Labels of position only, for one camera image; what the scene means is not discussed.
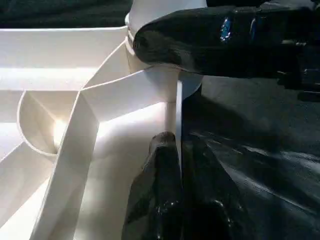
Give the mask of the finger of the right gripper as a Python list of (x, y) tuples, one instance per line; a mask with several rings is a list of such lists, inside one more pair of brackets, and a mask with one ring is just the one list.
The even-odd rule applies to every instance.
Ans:
[(272, 5), (179, 10), (140, 28), (133, 49), (150, 65), (201, 75), (273, 78), (292, 70), (301, 52), (286, 37), (289, 13)]

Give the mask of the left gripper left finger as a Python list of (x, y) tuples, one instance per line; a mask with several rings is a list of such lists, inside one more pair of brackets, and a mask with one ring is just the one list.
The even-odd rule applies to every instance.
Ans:
[(152, 137), (148, 156), (134, 178), (122, 227), (123, 240), (179, 240), (182, 236), (182, 182), (175, 135)]

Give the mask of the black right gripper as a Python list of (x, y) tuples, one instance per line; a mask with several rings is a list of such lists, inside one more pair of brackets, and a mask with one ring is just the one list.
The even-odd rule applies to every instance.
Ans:
[(320, 2), (318, 0), (263, 0), (260, 7), (281, 10), (285, 24), (283, 49), (273, 57), (260, 77), (277, 79), (288, 90), (298, 91), (304, 102), (320, 101)]

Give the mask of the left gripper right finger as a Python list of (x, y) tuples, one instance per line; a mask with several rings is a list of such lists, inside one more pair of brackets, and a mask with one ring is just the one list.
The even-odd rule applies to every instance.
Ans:
[(184, 239), (255, 239), (254, 224), (237, 185), (205, 141), (188, 137), (181, 153)]

